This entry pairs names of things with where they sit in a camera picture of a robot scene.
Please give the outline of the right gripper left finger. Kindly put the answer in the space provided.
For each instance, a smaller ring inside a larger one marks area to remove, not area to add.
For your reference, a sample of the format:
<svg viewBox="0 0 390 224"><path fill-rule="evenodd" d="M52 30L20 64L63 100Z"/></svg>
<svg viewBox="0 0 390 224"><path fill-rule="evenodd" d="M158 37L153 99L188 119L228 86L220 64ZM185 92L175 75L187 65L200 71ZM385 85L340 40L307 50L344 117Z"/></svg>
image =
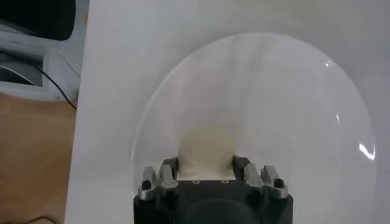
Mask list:
<svg viewBox="0 0 390 224"><path fill-rule="evenodd" d="M153 167L145 167L141 185L138 187L138 198L142 201L153 200L158 191L162 197L167 197L168 194L175 195L179 185L177 181L178 168L178 157L165 159L158 173Z"/></svg>

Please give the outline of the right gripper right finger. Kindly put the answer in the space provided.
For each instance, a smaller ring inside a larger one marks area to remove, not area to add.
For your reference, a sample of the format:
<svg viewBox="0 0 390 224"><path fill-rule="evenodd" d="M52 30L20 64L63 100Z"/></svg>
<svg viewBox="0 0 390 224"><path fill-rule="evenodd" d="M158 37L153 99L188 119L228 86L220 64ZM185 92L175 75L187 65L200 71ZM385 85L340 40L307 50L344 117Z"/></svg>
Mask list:
<svg viewBox="0 0 390 224"><path fill-rule="evenodd" d="M288 198L288 186L274 166L265 165L258 173L256 165L248 158L236 155L232 159L232 166L236 180L243 180L251 190L261 195L268 194L276 200Z"/></svg>

